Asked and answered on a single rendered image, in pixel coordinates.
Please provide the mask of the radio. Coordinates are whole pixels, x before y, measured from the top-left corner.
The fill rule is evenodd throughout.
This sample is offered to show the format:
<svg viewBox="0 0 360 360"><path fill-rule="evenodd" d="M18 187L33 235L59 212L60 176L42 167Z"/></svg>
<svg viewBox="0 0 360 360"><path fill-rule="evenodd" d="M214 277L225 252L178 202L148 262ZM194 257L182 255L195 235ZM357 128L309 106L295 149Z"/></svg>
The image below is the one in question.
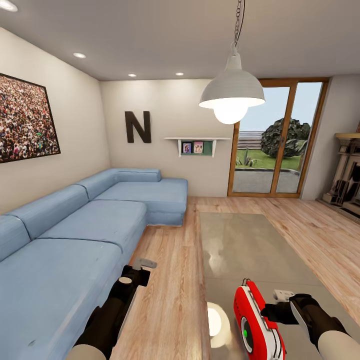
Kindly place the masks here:
<svg viewBox="0 0 360 360"><path fill-rule="evenodd" d="M233 309L249 360L285 360L277 322L261 316L266 302L255 283L248 278L243 285L244 280L236 290Z"/></svg>

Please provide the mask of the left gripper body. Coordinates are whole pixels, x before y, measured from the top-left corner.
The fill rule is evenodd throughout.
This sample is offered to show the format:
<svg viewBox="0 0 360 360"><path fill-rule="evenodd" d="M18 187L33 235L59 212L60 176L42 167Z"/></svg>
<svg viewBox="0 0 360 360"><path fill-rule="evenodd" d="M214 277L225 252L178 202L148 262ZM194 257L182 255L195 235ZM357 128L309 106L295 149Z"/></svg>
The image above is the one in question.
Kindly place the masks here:
<svg viewBox="0 0 360 360"><path fill-rule="evenodd" d="M143 268L141 270L136 270L136 269L133 269L133 266L131 266L131 265L125 265L123 267L121 276L123 277L125 274L136 275L137 279L138 279L138 286L147 287L151 272L149 270L145 270Z"/></svg>

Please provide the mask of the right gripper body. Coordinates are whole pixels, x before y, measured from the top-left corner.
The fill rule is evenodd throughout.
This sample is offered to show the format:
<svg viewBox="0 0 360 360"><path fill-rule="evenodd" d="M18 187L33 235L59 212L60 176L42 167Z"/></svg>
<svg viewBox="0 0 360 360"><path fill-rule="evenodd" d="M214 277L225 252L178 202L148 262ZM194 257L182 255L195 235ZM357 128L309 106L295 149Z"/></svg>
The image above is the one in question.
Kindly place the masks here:
<svg viewBox="0 0 360 360"><path fill-rule="evenodd" d="M265 317L267 317L270 322L277 322L285 325L295 325L295 323L291 322L284 313L284 304L285 303L283 302L279 304L266 303L265 309L267 316Z"/></svg>

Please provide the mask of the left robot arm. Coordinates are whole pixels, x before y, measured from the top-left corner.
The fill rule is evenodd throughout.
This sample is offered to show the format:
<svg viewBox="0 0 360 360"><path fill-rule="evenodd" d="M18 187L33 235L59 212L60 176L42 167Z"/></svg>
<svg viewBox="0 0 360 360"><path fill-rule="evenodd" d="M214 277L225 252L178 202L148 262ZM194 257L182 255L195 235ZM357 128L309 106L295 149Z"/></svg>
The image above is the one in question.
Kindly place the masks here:
<svg viewBox="0 0 360 360"><path fill-rule="evenodd" d="M108 299L102 307L97 306L90 315L83 334L65 360L110 360L130 311L137 287L147 287L150 274L145 266L156 269L154 260L137 256L134 265L125 265L121 277L114 283Z"/></svg>

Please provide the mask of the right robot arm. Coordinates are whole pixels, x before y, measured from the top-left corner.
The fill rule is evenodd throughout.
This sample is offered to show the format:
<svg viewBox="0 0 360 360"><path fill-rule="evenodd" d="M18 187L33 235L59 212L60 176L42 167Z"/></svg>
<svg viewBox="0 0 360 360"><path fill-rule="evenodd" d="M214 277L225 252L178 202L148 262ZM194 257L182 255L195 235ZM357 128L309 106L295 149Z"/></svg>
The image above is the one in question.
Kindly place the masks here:
<svg viewBox="0 0 360 360"><path fill-rule="evenodd" d="M273 297L275 304L266 303L261 316L270 322L300 325L322 360L360 360L360 344L310 294L275 289Z"/></svg>

